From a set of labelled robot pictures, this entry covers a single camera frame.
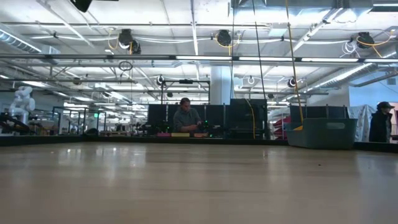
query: gray shirt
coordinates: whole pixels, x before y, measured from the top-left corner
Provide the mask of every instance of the gray shirt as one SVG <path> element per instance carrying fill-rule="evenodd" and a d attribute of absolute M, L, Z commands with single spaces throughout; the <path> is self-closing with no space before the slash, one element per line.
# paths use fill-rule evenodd
<path fill-rule="evenodd" d="M 174 114 L 174 129 L 173 132 L 181 132 L 182 127 L 197 124 L 200 121 L 198 112 L 191 108 L 189 111 L 183 111 L 181 108 Z"/>

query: white pillar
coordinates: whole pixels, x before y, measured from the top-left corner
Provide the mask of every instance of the white pillar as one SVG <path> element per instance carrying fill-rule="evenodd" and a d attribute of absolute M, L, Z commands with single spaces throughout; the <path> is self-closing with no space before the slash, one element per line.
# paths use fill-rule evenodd
<path fill-rule="evenodd" d="M 234 89 L 231 88 L 231 67 L 216 66 L 210 74 L 210 104 L 229 105 Z"/>

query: wooden table surface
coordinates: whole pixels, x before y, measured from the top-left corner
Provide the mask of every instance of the wooden table surface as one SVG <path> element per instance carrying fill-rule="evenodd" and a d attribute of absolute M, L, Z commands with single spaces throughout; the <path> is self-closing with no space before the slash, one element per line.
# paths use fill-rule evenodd
<path fill-rule="evenodd" d="M 398 156 L 280 146 L 0 148 L 0 223 L 398 222 Z"/>

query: black cap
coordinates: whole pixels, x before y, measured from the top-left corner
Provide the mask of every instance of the black cap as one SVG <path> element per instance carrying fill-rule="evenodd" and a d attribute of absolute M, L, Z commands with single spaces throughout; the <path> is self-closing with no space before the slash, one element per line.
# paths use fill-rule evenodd
<path fill-rule="evenodd" d="M 381 103 L 379 103 L 379 104 L 377 105 L 377 108 L 378 108 L 378 109 L 381 109 L 381 108 L 393 109 L 393 108 L 395 108 L 395 106 L 391 106 L 388 102 L 381 102 Z"/>

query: yellow cable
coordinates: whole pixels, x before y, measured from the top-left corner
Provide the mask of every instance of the yellow cable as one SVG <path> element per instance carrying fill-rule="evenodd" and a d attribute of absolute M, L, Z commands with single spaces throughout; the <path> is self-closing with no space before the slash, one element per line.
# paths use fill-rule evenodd
<path fill-rule="evenodd" d="M 358 40 L 359 38 L 360 38 L 360 37 L 357 37 L 357 38 L 356 38 L 356 41 L 357 41 L 358 43 L 360 43 L 360 44 L 362 44 L 362 45 L 365 45 L 365 46 L 372 46 L 372 47 L 374 47 L 374 46 L 380 46 L 380 45 L 386 44 L 386 43 L 388 43 L 388 42 L 391 40 L 391 37 L 389 37 L 388 40 L 386 40 L 386 41 L 384 41 L 384 42 L 381 42 L 381 43 L 378 43 L 378 44 L 367 44 L 367 43 L 364 43 L 364 42 Z"/>
<path fill-rule="evenodd" d="M 111 45 L 111 40 L 108 40 L 109 48 L 112 49 L 112 50 L 116 50 L 118 48 L 118 42 L 119 42 L 119 34 L 118 34 L 118 38 L 116 39 L 116 46 L 115 47 L 113 47 Z"/>
<path fill-rule="evenodd" d="M 290 51 L 292 53 L 293 75 L 294 75 L 294 82 L 296 83 L 295 92 L 296 92 L 297 99 L 298 99 L 298 108 L 300 109 L 301 125 L 303 125 L 303 122 L 304 122 L 303 108 L 301 107 L 301 101 L 300 101 L 300 95 L 299 95 L 299 84 L 297 83 L 296 67 L 294 64 L 294 54 L 293 54 L 292 29 L 290 28 L 290 22 L 289 22 L 289 0 L 285 0 L 285 3 L 286 3 L 287 24 L 288 24 L 287 27 L 289 30 L 289 39 L 290 39 Z"/>
<path fill-rule="evenodd" d="M 372 48 L 373 48 L 373 50 L 377 53 L 377 55 L 378 55 L 380 58 L 383 58 L 383 56 L 381 56 L 381 54 L 379 53 L 379 51 L 377 51 L 377 49 L 376 49 L 374 46 L 372 46 Z"/>
<path fill-rule="evenodd" d="M 254 111 L 253 111 L 253 107 L 251 106 L 250 102 L 248 99 L 245 99 L 246 102 L 248 103 L 248 105 L 250 106 L 250 110 L 251 110 L 251 116 L 253 118 L 253 139 L 256 139 L 256 120 L 254 118 Z"/>

